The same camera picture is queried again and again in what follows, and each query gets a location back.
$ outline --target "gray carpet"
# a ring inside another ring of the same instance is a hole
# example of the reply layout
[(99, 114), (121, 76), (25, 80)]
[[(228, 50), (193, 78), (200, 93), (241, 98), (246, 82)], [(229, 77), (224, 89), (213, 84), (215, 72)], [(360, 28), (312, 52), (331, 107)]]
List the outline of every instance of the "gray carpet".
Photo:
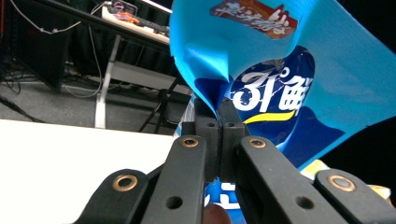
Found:
[[(13, 89), (19, 91), (17, 83)], [(81, 98), (75, 96), (90, 95), (92, 91), (80, 88), (81, 84), (68, 82), (69, 88), (57, 93), (40, 81), (22, 82), (21, 92), (16, 93), (5, 83), (0, 85), (0, 96), (19, 106), (30, 116), (51, 124), (78, 127), (94, 127), (96, 96)], [(106, 128), (126, 132), (137, 132), (151, 109), (156, 105), (156, 91), (135, 86), (115, 88), (106, 98)], [(94, 86), (83, 87), (95, 90)], [(0, 104), (0, 119), (31, 121), (9, 107)], [(154, 125), (149, 124), (143, 133), (153, 133)], [(159, 134), (171, 135), (174, 130), (161, 127)]]

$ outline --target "white table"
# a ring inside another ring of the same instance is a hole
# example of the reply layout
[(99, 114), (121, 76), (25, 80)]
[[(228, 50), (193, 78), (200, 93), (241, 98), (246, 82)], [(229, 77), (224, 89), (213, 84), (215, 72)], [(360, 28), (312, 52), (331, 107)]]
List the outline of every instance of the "white table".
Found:
[(0, 119), (0, 223), (73, 223), (110, 174), (149, 173), (172, 136)]
[[(148, 0), (145, 0), (144, 2), (150, 4), (152, 7), (156, 7), (162, 11), (165, 11), (166, 13), (170, 14), (172, 12), (169, 9), (158, 6), (155, 3), (152, 3)], [(105, 21), (115, 23), (132, 32), (139, 33), (146, 38), (169, 45), (169, 37), (161, 34), (155, 34), (153, 30), (148, 27), (140, 27), (127, 21), (119, 21), (112, 14), (109, 13), (108, 7), (109, 5), (102, 7), (102, 18)], [(106, 94), (111, 78), (121, 81), (126, 81), (129, 83), (134, 83), (140, 86), (150, 87), (156, 90), (169, 88), (172, 82), (175, 80), (174, 77), (170, 77), (164, 74), (150, 71), (148, 69), (144, 69), (126, 63), (116, 62), (115, 59), (117, 56), (119, 44), (120, 44), (120, 35), (116, 35), (116, 40), (113, 46), (113, 50), (107, 64), (105, 80), (102, 85), (101, 93), (98, 94), (96, 100), (96, 114), (95, 114), (96, 128), (104, 129), (106, 127)], [(182, 86), (177, 86), (175, 88), (175, 91), (183, 92), (186, 94), (190, 92), (188, 88)]]

